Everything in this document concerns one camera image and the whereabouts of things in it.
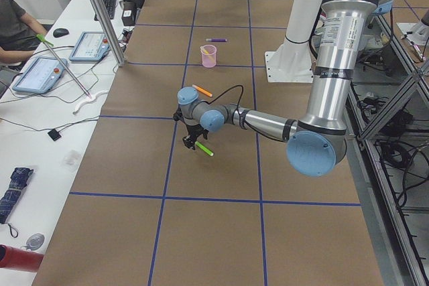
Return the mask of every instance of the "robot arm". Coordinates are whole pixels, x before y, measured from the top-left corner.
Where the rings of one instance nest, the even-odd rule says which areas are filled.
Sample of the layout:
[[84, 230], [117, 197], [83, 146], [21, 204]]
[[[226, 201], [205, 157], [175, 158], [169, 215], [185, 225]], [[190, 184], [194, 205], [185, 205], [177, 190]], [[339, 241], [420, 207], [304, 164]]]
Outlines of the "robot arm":
[[289, 141], [288, 159], [299, 172], [313, 176], [329, 173], [344, 158], [347, 149], [343, 112], [365, 20], [372, 13], [388, 11], [389, 1], [379, 6], [380, 0], [322, 0], [325, 31], [307, 111], [297, 121], [235, 104], [212, 106], [199, 100], [195, 89], [180, 90], [174, 119], [188, 127], [190, 134], [184, 138], [189, 140], [188, 147], [194, 147], [197, 132], [206, 136], [207, 131], [218, 131], [229, 123], [278, 141]]

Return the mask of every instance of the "white desk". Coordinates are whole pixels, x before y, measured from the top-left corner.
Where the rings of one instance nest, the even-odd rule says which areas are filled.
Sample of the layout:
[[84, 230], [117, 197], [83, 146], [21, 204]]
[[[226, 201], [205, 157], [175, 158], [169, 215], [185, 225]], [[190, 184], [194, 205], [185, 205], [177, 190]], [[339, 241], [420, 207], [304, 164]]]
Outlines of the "white desk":
[[[122, 10], [118, 5], [115, 19], [112, 21], [118, 36], [123, 29], [121, 13]], [[67, 28], [70, 34], [62, 38], [52, 37], [52, 32], [59, 27]], [[94, 11], [89, 0], [72, 0], [47, 34], [46, 39], [55, 46], [73, 46], [83, 31], [102, 31], [102, 29], [100, 23], [94, 21]], [[44, 49], [44, 45], [41, 44], [37, 51]], [[71, 49], [59, 50], [57, 53], [61, 58], [68, 58]], [[70, 64], [69, 66], [76, 76], [81, 76], [92, 64]], [[116, 61], [112, 53], [109, 53], [94, 68], [99, 81], [90, 90], [91, 93], [110, 89], [115, 77], [115, 67]], [[86, 88], [90, 88], [97, 80], [90, 72], [79, 79]], [[60, 87], [46, 95], [56, 95], [67, 101], [78, 98], [83, 94], [82, 90], [73, 81], [65, 84], [70, 80], [71, 77], [64, 72], [63, 77], [55, 85]], [[72, 104], [57, 98], [40, 96], [6, 102], [16, 100], [11, 92], [7, 91], [0, 100], [0, 117], [36, 129], [52, 129], [66, 123], [98, 116], [106, 95], [100, 96], [92, 104], [84, 105], [77, 115], [73, 115], [72, 111], [76, 103], [83, 98], [84, 96]], [[94, 127], [95, 122], [73, 125], [64, 130], [61, 133], [62, 137], [54, 142], [49, 138], [47, 131], [35, 132], [0, 120], [1, 196], [9, 185], [10, 175], [15, 167], [34, 169], [27, 188], [24, 189], [8, 218], [8, 222], [19, 230], [19, 236], [12, 238], [9, 227], [0, 225], [0, 244], [19, 248], [25, 245], [28, 237], [39, 232], [46, 237], [46, 241], [37, 252], [45, 253]], [[74, 164], [69, 165], [64, 158], [71, 153], [78, 155], [78, 159]], [[0, 269], [0, 284], [31, 285], [35, 275], [35, 273]]]

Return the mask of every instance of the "person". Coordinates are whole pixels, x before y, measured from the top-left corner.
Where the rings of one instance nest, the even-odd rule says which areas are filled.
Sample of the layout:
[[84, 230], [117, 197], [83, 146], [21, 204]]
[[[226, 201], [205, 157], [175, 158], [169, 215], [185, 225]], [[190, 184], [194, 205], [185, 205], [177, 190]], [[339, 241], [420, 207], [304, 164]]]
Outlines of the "person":
[[28, 60], [39, 45], [36, 35], [46, 29], [14, 0], [0, 0], [0, 62]]

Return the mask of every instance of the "tablet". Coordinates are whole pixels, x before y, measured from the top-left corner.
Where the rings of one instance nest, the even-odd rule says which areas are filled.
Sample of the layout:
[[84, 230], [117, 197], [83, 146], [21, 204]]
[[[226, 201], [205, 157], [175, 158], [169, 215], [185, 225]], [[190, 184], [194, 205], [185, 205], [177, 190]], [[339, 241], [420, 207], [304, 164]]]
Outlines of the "tablet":
[[12, 89], [16, 92], [42, 94], [49, 91], [60, 79], [64, 67], [53, 57], [39, 57], [23, 72]]
[[84, 31], [68, 59], [74, 63], [98, 62], [108, 50], [109, 45], [103, 32]]

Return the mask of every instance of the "folded umbrella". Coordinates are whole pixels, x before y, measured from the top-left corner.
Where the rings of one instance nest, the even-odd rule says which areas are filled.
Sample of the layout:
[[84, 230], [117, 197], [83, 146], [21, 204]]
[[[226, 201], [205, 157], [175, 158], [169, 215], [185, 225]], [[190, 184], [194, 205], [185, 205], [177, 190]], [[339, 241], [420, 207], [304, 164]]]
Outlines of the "folded umbrella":
[[27, 186], [27, 180], [32, 173], [33, 169], [28, 167], [16, 167], [13, 171], [9, 188], [0, 200], [0, 224], [6, 223], [7, 217], [17, 203], [22, 190]]

